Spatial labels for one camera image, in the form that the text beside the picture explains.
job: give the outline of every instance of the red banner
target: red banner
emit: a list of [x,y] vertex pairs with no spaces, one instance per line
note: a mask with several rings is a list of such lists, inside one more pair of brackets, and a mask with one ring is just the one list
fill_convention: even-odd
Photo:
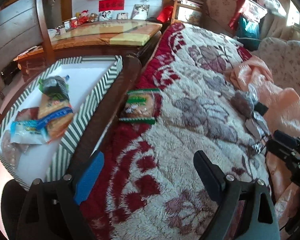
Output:
[[124,0],[102,0],[99,1],[99,12],[124,10]]

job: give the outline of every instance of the bread package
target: bread package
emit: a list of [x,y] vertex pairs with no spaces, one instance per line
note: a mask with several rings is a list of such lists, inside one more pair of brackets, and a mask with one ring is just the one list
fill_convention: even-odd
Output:
[[159,89],[128,91],[128,99],[119,118],[123,122],[155,123],[156,95]]

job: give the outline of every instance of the jar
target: jar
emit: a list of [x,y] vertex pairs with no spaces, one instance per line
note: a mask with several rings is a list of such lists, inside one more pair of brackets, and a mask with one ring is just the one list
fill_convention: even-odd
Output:
[[70,20],[64,21],[63,24],[65,26],[66,31],[70,29]]
[[78,19],[77,19],[77,17],[73,17],[73,18],[70,19],[70,27],[71,28],[78,27]]

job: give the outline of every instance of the tray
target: tray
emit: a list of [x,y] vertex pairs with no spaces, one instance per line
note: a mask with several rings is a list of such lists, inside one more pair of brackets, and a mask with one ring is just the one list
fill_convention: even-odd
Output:
[[[0,160],[23,188],[28,189],[36,178],[54,181],[65,174],[85,128],[121,69],[122,58],[119,56],[65,58],[58,60],[29,84],[0,126]],[[2,135],[10,129],[18,111],[39,106],[42,95],[38,88],[39,80],[56,75],[70,76],[69,98],[74,118],[62,138],[49,144],[30,146],[21,155],[18,167],[12,170],[1,152]]]

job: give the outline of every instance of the bed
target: bed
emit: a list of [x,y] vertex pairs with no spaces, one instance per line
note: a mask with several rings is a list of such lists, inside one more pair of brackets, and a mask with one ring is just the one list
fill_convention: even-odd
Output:
[[163,34],[136,88],[159,87],[156,124],[119,123],[82,214],[97,239],[198,239],[217,209],[193,166],[203,150],[225,174],[269,185],[256,140],[229,103],[223,72],[242,62],[221,35],[183,23]]

